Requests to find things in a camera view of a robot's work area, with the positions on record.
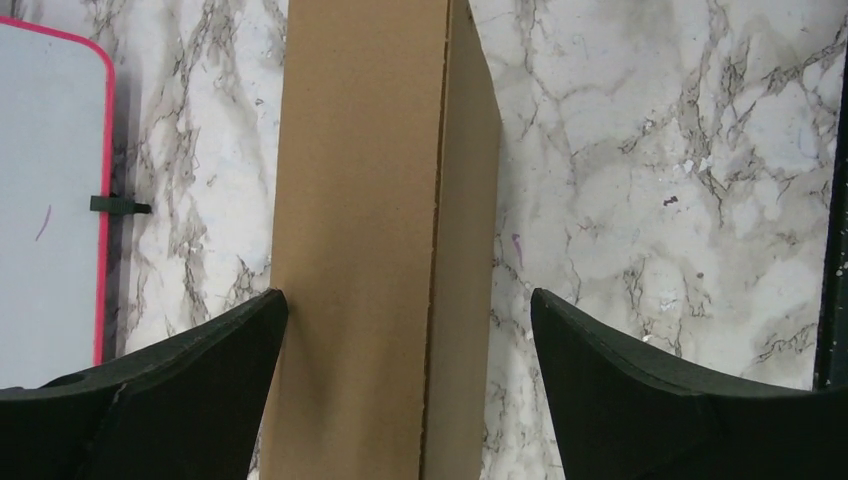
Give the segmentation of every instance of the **purple ink mark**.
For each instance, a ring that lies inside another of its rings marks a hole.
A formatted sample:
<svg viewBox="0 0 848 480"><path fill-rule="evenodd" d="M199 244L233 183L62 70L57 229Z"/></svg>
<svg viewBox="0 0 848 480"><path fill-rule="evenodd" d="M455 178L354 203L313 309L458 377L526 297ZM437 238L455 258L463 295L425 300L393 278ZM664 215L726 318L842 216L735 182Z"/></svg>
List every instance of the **purple ink mark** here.
<svg viewBox="0 0 848 480"><path fill-rule="evenodd" d="M521 269L524 269L524 255L521 253L521 235L517 233L512 234L512 244L515 246L515 251L518 252L518 265Z"/></svg>
<svg viewBox="0 0 848 480"><path fill-rule="evenodd" d="M44 217L44 224L41 225L41 230L38 231L38 235L35 236L35 241L37 242L39 238L41 238L41 234L44 233L44 229L47 228L47 222L50 221L50 212L53 210L53 205L47 205L47 216Z"/></svg>

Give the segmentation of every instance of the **whiteboard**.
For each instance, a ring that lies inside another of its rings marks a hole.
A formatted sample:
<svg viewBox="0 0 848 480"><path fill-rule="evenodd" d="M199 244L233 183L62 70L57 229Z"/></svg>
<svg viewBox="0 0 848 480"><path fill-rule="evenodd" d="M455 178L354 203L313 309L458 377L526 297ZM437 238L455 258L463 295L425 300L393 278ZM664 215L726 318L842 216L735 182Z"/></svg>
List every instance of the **whiteboard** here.
<svg viewBox="0 0 848 480"><path fill-rule="evenodd" d="M0 17L0 388L101 361L113 92L88 40Z"/></svg>

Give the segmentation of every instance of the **white marble pattern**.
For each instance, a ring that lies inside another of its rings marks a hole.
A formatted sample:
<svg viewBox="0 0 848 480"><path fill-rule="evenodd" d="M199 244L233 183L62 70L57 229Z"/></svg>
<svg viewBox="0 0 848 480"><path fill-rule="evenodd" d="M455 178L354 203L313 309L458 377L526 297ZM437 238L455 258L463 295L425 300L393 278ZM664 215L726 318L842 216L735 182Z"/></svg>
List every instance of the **white marble pattern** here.
<svg viewBox="0 0 848 480"><path fill-rule="evenodd" d="M848 4L472 0L504 118L485 479L562 478L546 287L710 368L809 388ZM268 282L286 0L18 0L115 59L118 352Z"/></svg>

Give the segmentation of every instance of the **brown cardboard box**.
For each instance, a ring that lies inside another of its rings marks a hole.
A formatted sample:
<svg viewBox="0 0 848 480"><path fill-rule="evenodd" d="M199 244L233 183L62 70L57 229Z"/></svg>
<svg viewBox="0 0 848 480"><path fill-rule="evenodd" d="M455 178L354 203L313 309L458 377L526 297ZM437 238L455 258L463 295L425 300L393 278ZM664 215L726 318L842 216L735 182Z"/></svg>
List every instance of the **brown cardboard box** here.
<svg viewBox="0 0 848 480"><path fill-rule="evenodd" d="M262 480L476 480L500 118L467 0L291 0Z"/></svg>

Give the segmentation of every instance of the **black clip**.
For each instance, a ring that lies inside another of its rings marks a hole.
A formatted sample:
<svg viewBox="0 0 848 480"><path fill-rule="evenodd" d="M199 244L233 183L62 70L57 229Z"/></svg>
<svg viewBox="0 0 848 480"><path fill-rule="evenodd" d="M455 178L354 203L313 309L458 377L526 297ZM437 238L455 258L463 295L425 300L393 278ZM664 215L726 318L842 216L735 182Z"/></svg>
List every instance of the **black clip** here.
<svg viewBox="0 0 848 480"><path fill-rule="evenodd" d="M88 209L92 212L103 212L110 215L135 215L136 213L149 214L153 211L146 203L136 203L126 198L116 196L102 197L91 196Z"/></svg>

